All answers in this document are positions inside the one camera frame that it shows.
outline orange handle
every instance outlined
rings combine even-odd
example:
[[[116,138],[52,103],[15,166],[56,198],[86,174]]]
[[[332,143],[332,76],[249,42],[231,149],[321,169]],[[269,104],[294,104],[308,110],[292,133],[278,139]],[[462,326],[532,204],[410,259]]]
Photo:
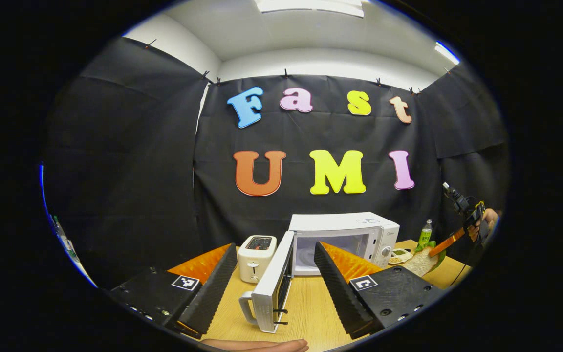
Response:
[[[443,250],[447,249],[447,247],[449,247],[449,245],[452,245],[453,243],[455,243],[455,241],[460,239],[462,236],[464,236],[464,228],[463,227],[461,229],[459,229],[455,234],[452,234],[451,236],[449,236],[449,238],[442,241],[442,243],[437,245],[434,249],[430,250],[429,256],[433,257],[436,254],[438,254],[438,253],[442,252]]]

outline microwave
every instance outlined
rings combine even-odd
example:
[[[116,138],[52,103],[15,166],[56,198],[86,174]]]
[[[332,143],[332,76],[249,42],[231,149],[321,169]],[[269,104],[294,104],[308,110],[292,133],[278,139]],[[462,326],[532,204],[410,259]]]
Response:
[[[315,245],[323,241],[386,268],[397,243],[399,225],[372,212],[346,214],[294,214],[293,276],[319,276],[314,263]]]
[[[290,262],[294,235],[290,231],[284,234],[253,291],[245,292],[238,299],[246,320],[257,325],[262,332],[275,334],[279,325],[288,325],[280,319],[284,313],[288,313],[285,306],[293,278]],[[255,316],[249,301],[252,302]]]

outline microwave control knob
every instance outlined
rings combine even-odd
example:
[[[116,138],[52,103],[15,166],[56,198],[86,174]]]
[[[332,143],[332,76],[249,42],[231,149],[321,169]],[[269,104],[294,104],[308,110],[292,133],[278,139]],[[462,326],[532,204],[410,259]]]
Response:
[[[390,246],[384,247],[384,249],[382,249],[382,256],[384,256],[384,257],[389,256],[391,251],[392,251],[392,248]]]

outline human hand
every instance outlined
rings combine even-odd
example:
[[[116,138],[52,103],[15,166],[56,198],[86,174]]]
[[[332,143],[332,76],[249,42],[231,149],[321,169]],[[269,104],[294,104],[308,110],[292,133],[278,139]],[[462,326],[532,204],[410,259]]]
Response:
[[[473,240],[473,242],[476,241],[476,238],[479,234],[479,225],[481,225],[481,222],[483,220],[488,223],[488,233],[491,233],[492,229],[494,228],[494,224],[497,222],[497,219],[498,214],[496,211],[491,208],[485,209],[482,219],[477,221],[474,227],[469,227],[469,237]]]
[[[282,343],[270,341],[203,339],[201,343],[231,352],[304,352],[308,350],[308,342],[304,339],[295,339]]]

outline finger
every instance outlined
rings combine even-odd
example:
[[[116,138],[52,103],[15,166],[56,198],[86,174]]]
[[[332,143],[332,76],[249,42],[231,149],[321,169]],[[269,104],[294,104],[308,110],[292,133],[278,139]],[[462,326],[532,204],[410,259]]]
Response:
[[[201,343],[226,351],[248,350],[250,348],[266,348],[279,345],[278,342],[270,341],[232,341],[222,339],[204,339],[201,340]]]
[[[304,339],[296,339],[284,343],[279,343],[272,347],[250,348],[248,350],[239,350],[235,352],[298,352],[308,346],[308,341]]]

